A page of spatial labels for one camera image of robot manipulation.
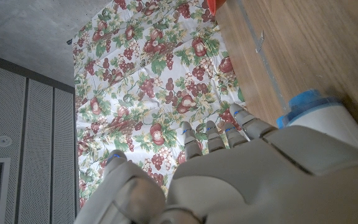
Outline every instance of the perforated panel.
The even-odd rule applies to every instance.
[[[0,157],[11,158],[5,223],[14,221],[24,95],[25,78],[0,68],[0,136],[12,138],[10,146],[0,147]]]
[[[29,80],[18,223],[49,223],[52,94],[51,86]]]
[[[73,223],[75,160],[73,95],[55,89],[52,223]]]

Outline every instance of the floral fabric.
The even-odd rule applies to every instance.
[[[166,193],[185,161],[181,122],[206,154],[205,123],[222,133],[230,104],[245,106],[206,1],[115,0],[75,35],[73,56],[81,206],[114,149]]]

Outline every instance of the wooden surface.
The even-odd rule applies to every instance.
[[[316,88],[358,122],[358,1],[228,0],[216,17],[251,113],[275,124],[288,111],[280,99]],[[252,31],[264,32],[266,62]]]

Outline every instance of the gray wall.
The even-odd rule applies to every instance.
[[[10,142],[0,146],[0,223],[76,215],[73,94],[38,81],[0,68],[0,136]]]

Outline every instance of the robotic hand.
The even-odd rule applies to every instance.
[[[123,152],[110,153],[75,223],[358,223],[357,148],[301,126],[277,130],[236,104],[230,112],[246,138],[226,123],[226,149],[208,121],[204,156],[183,123],[186,162],[166,201]]]

